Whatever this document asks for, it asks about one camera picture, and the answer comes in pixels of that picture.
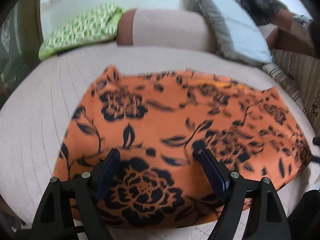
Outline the black fur trimmed garment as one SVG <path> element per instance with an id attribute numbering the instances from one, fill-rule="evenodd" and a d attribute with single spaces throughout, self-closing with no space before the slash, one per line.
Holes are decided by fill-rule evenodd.
<path id="1" fill-rule="evenodd" d="M 281 9 L 287 6 L 279 0 L 238 0 L 256 25 L 267 25 Z"/>

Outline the light blue grey pillow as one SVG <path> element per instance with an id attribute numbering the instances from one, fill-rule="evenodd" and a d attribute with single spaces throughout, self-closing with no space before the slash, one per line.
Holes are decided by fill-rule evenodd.
<path id="1" fill-rule="evenodd" d="M 236 0 L 194 1 L 213 29 L 224 58 L 250 66 L 272 62 L 262 32 Z"/>

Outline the green checkered pillow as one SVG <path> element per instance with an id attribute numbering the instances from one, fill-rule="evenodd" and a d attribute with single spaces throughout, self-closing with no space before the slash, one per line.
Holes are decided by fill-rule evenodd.
<path id="1" fill-rule="evenodd" d="M 68 20 L 44 39 L 39 59 L 42 61 L 62 51 L 114 40 L 124 12 L 125 9 L 115 3 L 104 3 Z"/>

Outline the pink quilted mattress cover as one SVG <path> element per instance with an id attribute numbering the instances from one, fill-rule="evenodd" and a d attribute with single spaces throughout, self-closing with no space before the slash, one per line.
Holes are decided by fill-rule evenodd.
<path id="1" fill-rule="evenodd" d="M 191 69 L 257 89 L 277 87 L 262 70 L 214 54 L 164 47 L 82 47 L 41 62 L 1 109 L 1 196 L 27 224 L 49 183 L 68 122 L 108 65 L 123 74 Z"/>

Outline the pink quilted bolster cushion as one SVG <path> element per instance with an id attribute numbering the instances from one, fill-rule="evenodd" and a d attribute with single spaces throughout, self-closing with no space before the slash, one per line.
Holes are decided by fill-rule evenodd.
<path id="1" fill-rule="evenodd" d="M 216 53 L 213 30 L 204 17 L 184 10 L 131 9 L 118 23 L 120 46 L 158 46 Z"/>

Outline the brown striped folded quilt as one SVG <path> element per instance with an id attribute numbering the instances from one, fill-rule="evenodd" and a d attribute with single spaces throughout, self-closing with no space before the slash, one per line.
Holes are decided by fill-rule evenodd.
<path id="1" fill-rule="evenodd" d="M 258 67 L 280 84 L 319 135 L 319 59 L 280 49 L 273 49 L 272 56 L 272 63 Z"/>

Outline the dark wooden glass door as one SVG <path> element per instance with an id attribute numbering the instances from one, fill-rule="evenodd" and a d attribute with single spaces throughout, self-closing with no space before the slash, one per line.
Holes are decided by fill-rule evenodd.
<path id="1" fill-rule="evenodd" d="M 19 0 L 1 25 L 1 106 L 40 63 L 40 0 Z"/>

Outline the orange black floral blouse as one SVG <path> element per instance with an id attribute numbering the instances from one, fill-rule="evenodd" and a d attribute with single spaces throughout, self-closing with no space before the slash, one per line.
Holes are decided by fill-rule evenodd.
<path id="1" fill-rule="evenodd" d="M 54 176 L 120 164 L 98 203 L 106 225 L 180 228 L 213 222 L 222 205 L 194 155 L 204 149 L 244 178 L 281 189 L 311 160 L 307 140 L 278 91 L 191 70 L 123 75 L 109 66 L 79 102 Z"/>

